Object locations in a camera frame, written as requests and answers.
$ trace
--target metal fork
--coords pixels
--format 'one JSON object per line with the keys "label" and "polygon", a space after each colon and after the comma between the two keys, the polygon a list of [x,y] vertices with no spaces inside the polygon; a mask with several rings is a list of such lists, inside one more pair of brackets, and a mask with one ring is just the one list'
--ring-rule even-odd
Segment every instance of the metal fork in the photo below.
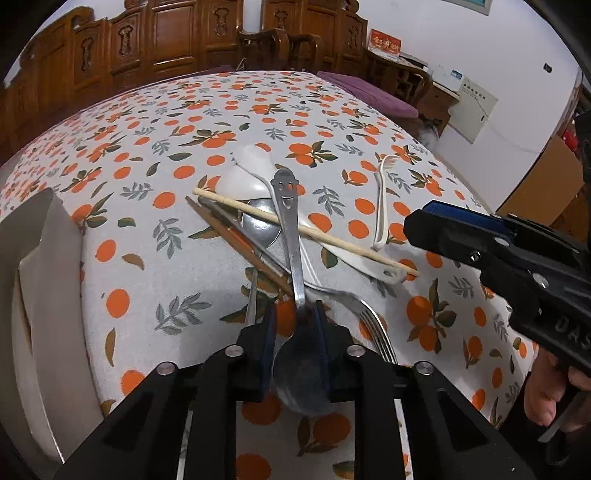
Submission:
{"label": "metal fork", "polygon": [[[244,235],[251,243],[255,245],[267,258],[269,258],[278,268],[286,272],[287,274],[291,275],[290,270],[272,253],[269,252],[261,243],[255,239],[250,238],[247,233],[244,232],[242,229],[242,225],[234,220],[234,218],[228,214],[225,210],[221,209],[215,202],[205,199],[203,197],[199,197],[199,203],[204,206],[205,208],[209,209],[217,218],[222,221],[229,222],[236,230],[238,230],[242,235]],[[378,317],[378,314],[375,310],[370,307],[367,302],[361,298],[359,298],[354,293],[342,290],[334,290],[332,288],[321,287],[319,285],[315,285],[313,283],[309,283],[307,281],[304,282],[306,287],[316,290],[326,297],[331,298],[332,300],[340,303],[348,310],[350,310],[359,320],[363,322],[363,325],[369,330],[369,333],[374,340],[374,345],[378,349],[378,353],[382,358],[392,364],[397,364],[398,360],[396,358],[396,354],[394,353],[394,349],[392,348],[392,343],[390,342],[390,338],[388,337],[388,333],[386,332],[382,322]]]}

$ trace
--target brown cardboard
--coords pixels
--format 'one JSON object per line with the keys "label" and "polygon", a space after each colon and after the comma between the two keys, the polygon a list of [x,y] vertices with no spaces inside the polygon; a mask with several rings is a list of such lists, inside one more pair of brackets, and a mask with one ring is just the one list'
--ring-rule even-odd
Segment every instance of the brown cardboard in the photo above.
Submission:
{"label": "brown cardboard", "polygon": [[552,137],[499,215],[514,213],[550,226],[583,186],[582,165],[560,137]]}

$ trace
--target table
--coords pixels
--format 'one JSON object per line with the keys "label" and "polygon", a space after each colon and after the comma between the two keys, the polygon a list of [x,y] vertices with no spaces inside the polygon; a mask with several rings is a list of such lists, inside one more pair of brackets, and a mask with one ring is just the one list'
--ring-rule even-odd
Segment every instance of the table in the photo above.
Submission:
{"label": "table", "polygon": [[[402,231],[404,217],[433,199],[484,209],[445,165],[376,110],[294,72],[222,73],[143,87],[67,119],[22,152],[1,191],[0,219],[49,187],[83,228],[84,328],[103,411],[161,361],[203,362],[235,341],[250,265],[184,197],[196,184],[214,190],[234,148],[250,143],[293,170],[300,209],[313,223],[365,247],[375,228],[378,161],[398,157],[388,172],[384,254],[421,277],[391,287],[307,242],[316,273],[383,315],[400,363],[432,362],[500,425],[536,346],[507,327],[507,304],[482,288],[476,270],[415,249]],[[269,282],[258,287],[269,299],[278,294]],[[436,294],[434,318],[429,299]],[[281,343],[294,323],[289,303],[279,308]],[[371,347],[351,314],[336,309],[329,316]],[[241,480],[352,478],[350,404],[307,419],[270,394],[262,404],[238,406],[237,430]]]}

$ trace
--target bamboo chopstick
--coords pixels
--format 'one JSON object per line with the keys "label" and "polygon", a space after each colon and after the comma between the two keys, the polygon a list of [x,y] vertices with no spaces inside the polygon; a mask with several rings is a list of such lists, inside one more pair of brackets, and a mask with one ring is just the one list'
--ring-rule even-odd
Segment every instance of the bamboo chopstick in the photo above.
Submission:
{"label": "bamboo chopstick", "polygon": [[[263,220],[266,220],[267,222],[276,223],[277,225],[281,224],[281,222],[277,218],[277,215],[274,215],[274,214],[268,213],[268,212],[264,212],[263,210],[252,207],[250,205],[247,205],[246,203],[242,203],[237,200],[231,199],[230,197],[224,197],[222,195],[218,195],[217,193],[210,192],[209,190],[203,190],[203,189],[199,189],[199,188],[194,188],[193,194],[203,196],[203,197],[208,198],[210,200],[214,200],[215,202],[223,203],[224,205],[228,205],[229,207],[233,207],[233,208],[238,209],[242,212],[246,212],[246,213],[253,215],[257,218],[261,218]],[[304,235],[309,236],[310,238],[313,238],[314,240],[318,240],[319,242],[333,245],[334,247],[342,248],[342,249],[347,250],[351,253],[360,255],[365,258],[369,258],[370,260],[381,263],[383,265],[388,265],[389,267],[400,268],[400,269],[404,270],[405,272],[410,273],[411,275],[414,275],[415,277],[418,277],[420,275],[419,272],[416,271],[415,269],[410,268],[402,263],[396,262],[396,260],[392,260],[391,258],[384,257],[383,255],[379,255],[377,252],[375,252],[373,250],[369,250],[367,248],[360,247],[359,245],[355,245],[350,242],[346,242],[343,239],[329,235],[328,233],[321,232],[318,229],[310,228],[308,226],[300,224],[299,231],[300,231],[300,233],[303,233]]]}
{"label": "bamboo chopstick", "polygon": [[220,236],[230,244],[230,246],[241,254],[248,262],[257,267],[265,276],[271,280],[274,284],[279,286],[281,290],[293,297],[293,290],[291,285],[287,283],[287,280],[275,273],[266,263],[263,262],[255,253],[250,250],[237,236],[229,231],[225,225],[220,222],[217,218],[211,215],[205,208],[198,205],[191,198],[185,197],[189,205],[195,210],[203,220],[205,220],[212,228],[220,234]]}

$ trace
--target brown chopstick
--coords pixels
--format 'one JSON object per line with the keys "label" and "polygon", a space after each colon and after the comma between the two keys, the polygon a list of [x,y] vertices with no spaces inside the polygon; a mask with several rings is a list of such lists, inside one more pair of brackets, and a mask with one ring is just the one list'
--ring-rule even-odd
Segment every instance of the brown chopstick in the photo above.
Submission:
{"label": "brown chopstick", "polygon": [[274,272],[266,263],[263,262],[255,253],[252,248],[249,248],[243,240],[239,239],[234,235],[226,226],[215,218],[209,211],[196,202],[190,197],[185,197],[189,205],[195,210],[203,220],[205,220],[219,235],[230,244],[230,246],[241,254],[248,262],[257,267],[265,276],[271,280],[274,284],[279,286],[284,293],[287,293],[290,297],[293,297],[293,290],[291,285],[287,283],[287,280],[276,272]]}

